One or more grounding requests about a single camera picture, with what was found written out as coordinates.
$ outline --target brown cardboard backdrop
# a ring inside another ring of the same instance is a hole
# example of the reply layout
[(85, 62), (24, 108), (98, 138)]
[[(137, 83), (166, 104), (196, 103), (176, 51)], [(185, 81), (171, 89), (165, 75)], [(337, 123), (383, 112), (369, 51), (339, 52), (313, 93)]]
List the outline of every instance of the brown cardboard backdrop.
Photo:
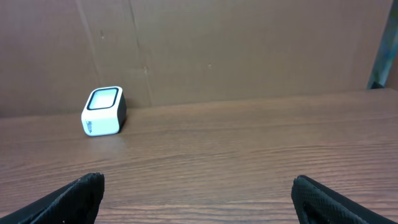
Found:
[(0, 116), (365, 89), (391, 0), (5, 0)]

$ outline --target wooden table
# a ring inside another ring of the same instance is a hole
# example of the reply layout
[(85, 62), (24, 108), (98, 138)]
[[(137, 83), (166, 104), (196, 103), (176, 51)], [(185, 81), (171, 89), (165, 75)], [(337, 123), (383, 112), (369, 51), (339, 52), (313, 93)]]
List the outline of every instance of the wooden table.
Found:
[(398, 222), (398, 92), (129, 110), (89, 138), (80, 114), (0, 119), (0, 217), (89, 172), (97, 223), (298, 223), (305, 174)]

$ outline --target white cube device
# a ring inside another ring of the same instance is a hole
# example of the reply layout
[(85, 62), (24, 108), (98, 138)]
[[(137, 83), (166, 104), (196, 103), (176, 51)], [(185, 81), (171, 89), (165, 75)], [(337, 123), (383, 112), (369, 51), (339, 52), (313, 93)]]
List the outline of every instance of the white cube device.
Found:
[(98, 88), (91, 92), (81, 113), (81, 123), (89, 136), (116, 134), (126, 118), (126, 100), (118, 86)]

